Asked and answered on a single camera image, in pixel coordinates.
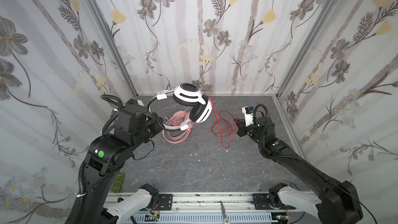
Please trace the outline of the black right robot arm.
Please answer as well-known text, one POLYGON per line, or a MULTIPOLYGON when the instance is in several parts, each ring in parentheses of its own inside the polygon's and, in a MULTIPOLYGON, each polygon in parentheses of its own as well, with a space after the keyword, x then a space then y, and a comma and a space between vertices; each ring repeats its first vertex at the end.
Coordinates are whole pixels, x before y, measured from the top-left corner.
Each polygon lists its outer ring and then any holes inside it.
POLYGON ((236 118, 237 135, 247 136, 258 145, 259 153, 293 173, 310 193, 279 183, 268 190, 267 203, 274 209, 292 206, 308 213, 323 224, 356 224, 366 208, 355 186, 341 182, 315 168, 287 143, 275 136, 275 125, 263 104, 242 108, 244 118, 236 118))

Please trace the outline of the pink headphones with cable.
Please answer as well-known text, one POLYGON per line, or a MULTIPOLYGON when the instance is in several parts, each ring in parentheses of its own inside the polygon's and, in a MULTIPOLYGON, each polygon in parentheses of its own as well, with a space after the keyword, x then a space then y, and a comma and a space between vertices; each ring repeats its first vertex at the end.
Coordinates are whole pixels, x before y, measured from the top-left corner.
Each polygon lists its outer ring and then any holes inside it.
POLYGON ((166 125, 176 127, 175 130, 162 132, 164 139, 171 144, 180 144, 185 141, 193 128, 190 113, 187 111, 176 112, 171 118, 167 118, 166 125))

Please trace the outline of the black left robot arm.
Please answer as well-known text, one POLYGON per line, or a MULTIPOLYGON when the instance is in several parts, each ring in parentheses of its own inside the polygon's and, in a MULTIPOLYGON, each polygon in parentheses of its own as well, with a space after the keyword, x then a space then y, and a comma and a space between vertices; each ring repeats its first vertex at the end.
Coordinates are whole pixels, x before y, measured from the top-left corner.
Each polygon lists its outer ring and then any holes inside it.
POLYGON ((66 223, 121 224, 137 211, 154 207, 159 191, 145 184, 123 201, 105 207, 108 193, 125 162, 134 159, 134 151, 162 132, 161 119, 148 111, 142 101, 130 99, 123 104, 114 95, 104 100, 116 104, 112 117, 103 127, 100 137, 89 146, 78 172, 78 194, 66 223))

